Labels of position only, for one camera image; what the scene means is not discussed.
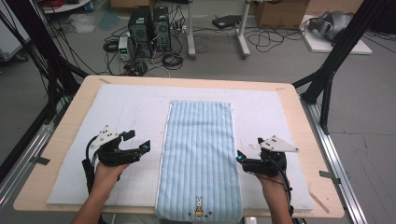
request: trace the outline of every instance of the wooden table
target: wooden table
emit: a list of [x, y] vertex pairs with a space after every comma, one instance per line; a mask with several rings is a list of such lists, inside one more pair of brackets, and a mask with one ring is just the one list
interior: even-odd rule
[[[47, 165], [37, 164], [14, 203], [23, 211], [77, 211], [79, 205], [47, 204], [67, 150], [71, 147], [78, 128], [89, 111], [102, 84], [131, 84], [145, 86], [198, 87], [232, 90], [277, 91], [289, 124], [294, 145], [303, 148], [299, 160], [303, 167], [314, 210], [295, 213], [297, 217], [342, 217], [343, 206], [329, 178], [319, 176], [328, 169], [321, 156], [318, 143], [308, 123], [299, 96], [290, 84], [242, 81], [156, 78], [156, 77], [108, 77], [89, 76], [82, 83], [76, 97], [67, 109], [62, 121], [45, 148], [42, 157], [50, 160]], [[104, 212], [154, 214], [154, 207], [107, 206]], [[269, 217], [269, 211], [244, 210], [245, 217]]]

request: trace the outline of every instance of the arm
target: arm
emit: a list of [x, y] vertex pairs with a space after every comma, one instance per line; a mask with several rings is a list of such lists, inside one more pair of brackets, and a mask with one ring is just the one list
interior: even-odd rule
[[264, 178], [257, 177], [262, 183], [262, 193], [264, 194], [265, 201], [268, 203], [273, 224], [290, 224], [291, 217], [286, 192], [283, 186], [278, 184], [282, 183], [280, 175], [270, 178], [278, 183], [265, 179], [268, 178], [267, 176], [264, 176]]
[[98, 163], [90, 196], [79, 209], [73, 224], [96, 224], [118, 176], [129, 164], [108, 167]]

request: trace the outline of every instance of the gray floor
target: gray floor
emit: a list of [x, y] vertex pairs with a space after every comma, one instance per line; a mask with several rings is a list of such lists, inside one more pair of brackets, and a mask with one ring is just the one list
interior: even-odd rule
[[[75, 10], [73, 13], [85, 12]], [[69, 14], [61, 14], [61, 20]], [[117, 18], [116, 14], [121, 15], [108, 10], [104, 3], [102, 8], [90, 13], [95, 17], [97, 25], [92, 34], [67, 35], [71, 47], [95, 72], [106, 70], [106, 54], [102, 50], [104, 39], [127, 24], [127, 20]], [[214, 17], [195, 18], [194, 22], [214, 28], [210, 24], [212, 18]], [[255, 22], [250, 18], [248, 24], [254, 26]], [[377, 37], [373, 39], [396, 50], [395, 42]], [[249, 44], [251, 56], [242, 60], [234, 33], [199, 32], [195, 33], [197, 59], [191, 61], [187, 57], [186, 37], [182, 35], [180, 41], [183, 44], [181, 55], [185, 58], [183, 67], [170, 71], [170, 75], [162, 69], [153, 69], [146, 76], [292, 83], [315, 72], [328, 55], [310, 52], [303, 40], [285, 40], [283, 44], [267, 53], [260, 53]], [[365, 38], [363, 41], [372, 49], [373, 54], [349, 55], [338, 70], [332, 88], [329, 130], [367, 221], [394, 223], [396, 54]], [[116, 56], [111, 70], [120, 73], [122, 66], [123, 63]], [[81, 67], [90, 72], [84, 65]], [[32, 61], [10, 62], [0, 67], [0, 92], [2, 162], [38, 115], [47, 98]], [[16, 194], [18, 189], [0, 212], [1, 223], [63, 223], [69, 222], [74, 215], [15, 211], [12, 204]], [[349, 223], [348, 217], [325, 220], [308, 218], [307, 222]]]

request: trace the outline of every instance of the towel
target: towel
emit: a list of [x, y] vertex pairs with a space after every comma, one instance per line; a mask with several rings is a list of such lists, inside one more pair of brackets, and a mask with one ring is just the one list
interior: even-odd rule
[[173, 101], [156, 202], [158, 218], [240, 221], [242, 199], [229, 103]]

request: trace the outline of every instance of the folded towel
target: folded towel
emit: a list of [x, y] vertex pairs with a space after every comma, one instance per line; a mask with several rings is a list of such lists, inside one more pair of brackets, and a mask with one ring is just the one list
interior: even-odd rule
[[230, 104], [172, 102], [157, 217], [189, 222], [240, 221], [242, 200], [235, 155]]

